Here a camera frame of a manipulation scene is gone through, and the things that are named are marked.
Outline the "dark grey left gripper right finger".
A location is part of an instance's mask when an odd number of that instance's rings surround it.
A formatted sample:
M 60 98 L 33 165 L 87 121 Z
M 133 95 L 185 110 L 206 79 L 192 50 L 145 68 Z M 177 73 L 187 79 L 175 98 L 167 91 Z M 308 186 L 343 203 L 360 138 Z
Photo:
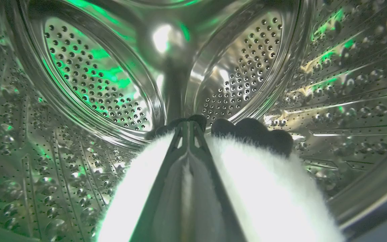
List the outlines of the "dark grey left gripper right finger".
M 189 242 L 246 242 L 203 132 L 195 121 L 189 122 L 189 175 Z

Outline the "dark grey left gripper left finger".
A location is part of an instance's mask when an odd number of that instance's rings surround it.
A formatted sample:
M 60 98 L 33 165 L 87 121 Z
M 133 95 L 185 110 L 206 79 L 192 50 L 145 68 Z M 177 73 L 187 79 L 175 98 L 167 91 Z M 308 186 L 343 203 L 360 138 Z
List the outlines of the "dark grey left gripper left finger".
M 187 134 L 188 122 L 178 124 L 129 242 L 182 242 Z

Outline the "stainless steel washing machine drum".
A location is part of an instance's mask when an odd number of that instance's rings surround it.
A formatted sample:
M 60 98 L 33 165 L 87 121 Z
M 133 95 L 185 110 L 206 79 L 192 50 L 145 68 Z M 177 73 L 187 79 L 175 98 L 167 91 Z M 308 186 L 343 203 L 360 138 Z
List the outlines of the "stainless steel washing machine drum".
M 156 128 L 288 131 L 350 242 L 387 242 L 387 0 L 0 0 L 0 242 L 92 242 Z

